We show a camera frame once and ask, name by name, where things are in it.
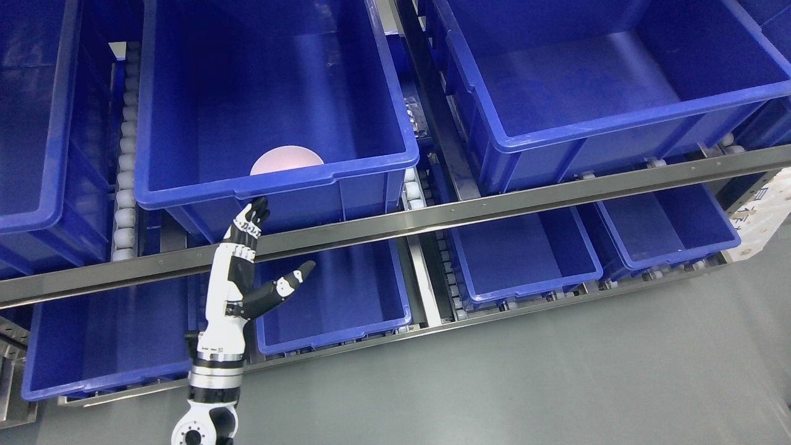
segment blue storage crate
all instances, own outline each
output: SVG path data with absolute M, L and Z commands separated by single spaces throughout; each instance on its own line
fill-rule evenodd
M 154 0 L 135 196 L 217 241 L 266 195 L 274 232 L 394 211 L 418 161 L 373 0 Z M 324 165 L 249 176 L 277 146 Z
M 703 184 L 579 206 L 604 278 L 620 280 L 737 247 L 741 240 Z
M 314 260 L 316 268 L 294 297 L 255 321 L 262 354 L 320 348 L 410 323 L 393 240 L 268 261 L 256 273 L 274 279 L 307 260 Z
M 0 11 L 0 279 L 106 261 L 115 57 L 81 1 Z
M 441 167 L 432 165 L 435 196 L 450 201 Z M 577 209 L 565 207 L 446 230 L 451 266 L 466 310 L 598 280 L 602 267 Z
M 791 59 L 791 1 L 740 0 L 763 34 Z M 749 65 L 736 69 L 752 69 Z M 748 150 L 791 143 L 791 97 L 769 101 L 736 130 L 736 143 Z
M 712 146 L 791 92 L 735 0 L 425 1 L 484 194 Z
M 22 397 L 84 398 L 187 376 L 184 334 L 205 328 L 207 275 L 37 304 Z

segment metal support beam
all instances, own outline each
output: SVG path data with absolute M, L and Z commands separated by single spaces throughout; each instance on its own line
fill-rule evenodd
M 791 145 L 643 169 L 522 192 L 488 196 L 389 215 L 337 222 L 261 237 L 256 261 L 444 230 L 509 216 L 655 192 L 791 165 Z M 0 281 L 0 309 L 207 272 L 208 245 L 115 263 Z
M 423 311 L 426 314 L 426 324 L 430 328 L 439 326 L 442 324 L 442 317 L 437 307 L 437 300 L 434 298 L 434 291 L 429 277 L 429 269 L 426 266 L 426 259 L 420 247 L 420 240 L 414 235 L 407 237 L 407 245 L 409 246 L 409 254 L 412 258 L 415 278 L 418 281 L 420 301 L 423 306 Z

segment shelving rack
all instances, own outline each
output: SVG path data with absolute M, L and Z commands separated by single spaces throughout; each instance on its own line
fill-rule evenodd
M 413 74 L 417 81 L 422 107 L 426 112 L 426 122 L 434 147 L 441 152 L 441 157 L 444 159 L 443 168 L 447 173 L 446 176 L 452 182 L 452 189 L 459 197 L 459 201 L 267 235 L 259 240 L 259 253 L 255 260 L 269 261 L 324 249 L 399 238 L 399 252 L 402 254 L 404 271 L 407 275 L 405 279 L 411 290 L 410 303 L 413 324 L 407 329 L 403 329 L 402 332 L 313 352 L 279 357 L 253 356 L 246 366 L 245 372 L 260 371 L 306 359 L 330 356 L 378 344 L 445 332 L 612 295 L 621 295 L 715 272 L 727 265 L 722 255 L 716 255 L 695 266 L 687 266 L 683 270 L 675 270 L 662 276 L 645 274 L 643 277 L 621 283 L 587 283 L 574 294 L 556 295 L 554 298 L 483 310 L 470 313 L 466 319 L 460 319 L 452 307 L 452 300 L 448 297 L 447 292 L 443 291 L 444 275 L 441 271 L 434 270 L 436 261 L 431 260 L 437 255 L 437 247 L 433 237 L 429 234 L 436 230 L 465 224 L 688 184 L 747 175 L 751 175 L 750 181 L 768 181 L 767 175 L 756 173 L 772 172 L 791 165 L 791 145 L 740 154 L 724 154 L 716 148 L 704 149 L 698 156 L 700 159 L 694 161 L 594 177 L 522 192 L 480 197 L 475 179 L 464 156 L 464 141 L 459 136 L 450 105 L 443 93 L 441 76 L 433 64 L 414 4 L 412 0 L 391 0 L 391 4 L 393 11 L 397 12 L 399 31 L 409 49 L 414 67 Z M 430 159 L 432 162 L 437 161 L 436 156 L 432 156 Z M 742 178 L 734 181 L 744 183 L 746 180 Z M 747 184 L 746 187 L 742 187 L 744 194 L 750 192 L 752 185 L 755 184 Z M 723 203 L 723 206 L 725 208 L 733 207 L 740 199 L 742 196 L 731 198 L 732 202 Z M 180 237 L 183 235 L 179 234 L 178 230 L 175 230 L 173 234 L 165 235 L 162 236 L 163 245 L 184 245 L 183 239 L 180 242 Z M 211 266 L 214 248 L 210 245 L 173 250 L 123 262 L 0 281 L 0 309 L 207 272 Z M 95 394 L 86 399 L 73 400 L 61 397 L 59 404 L 86 407 L 186 385 L 186 379 L 157 382 L 111 394 Z

